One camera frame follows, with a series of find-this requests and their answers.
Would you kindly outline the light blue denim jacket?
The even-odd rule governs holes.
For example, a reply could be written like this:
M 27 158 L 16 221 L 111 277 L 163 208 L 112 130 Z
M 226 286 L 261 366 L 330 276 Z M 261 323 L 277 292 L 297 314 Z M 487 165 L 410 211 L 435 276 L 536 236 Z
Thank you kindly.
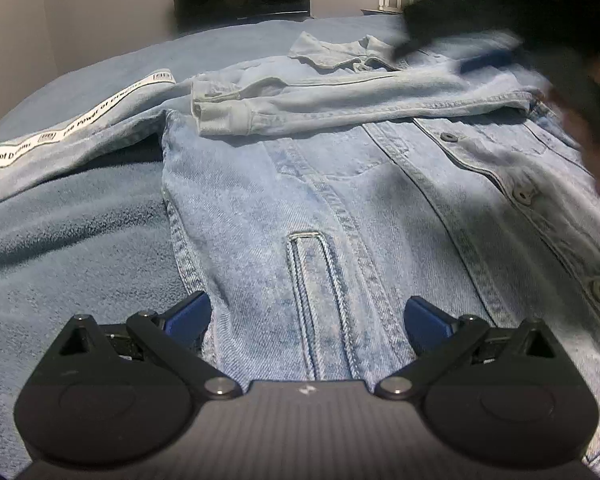
M 155 133 L 184 297 L 211 300 L 198 352 L 240 384 L 376 384 L 414 358 L 419 295 L 544 318 L 600 406 L 600 196 L 533 76 L 454 70 L 485 44 L 391 66 L 378 38 L 302 32 L 283 55 L 160 68 L 1 142 L 0 203 Z M 600 423 L 585 463 L 600 474 Z

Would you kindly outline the blue fleece bed blanket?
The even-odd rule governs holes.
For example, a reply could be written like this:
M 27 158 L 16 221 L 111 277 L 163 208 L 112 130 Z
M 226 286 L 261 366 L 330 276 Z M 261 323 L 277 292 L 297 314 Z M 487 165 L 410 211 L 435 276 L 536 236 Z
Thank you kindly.
M 269 21 L 217 28 L 110 58 L 65 74 L 0 120 L 0 143 L 53 127 L 154 70 L 178 79 L 283 55 L 309 34 L 329 42 L 372 35 L 395 44 L 391 16 Z M 0 203 L 0 474 L 29 456 L 12 419 L 18 393 L 71 315 L 120 322 L 181 300 L 161 194 L 158 136 L 99 157 Z

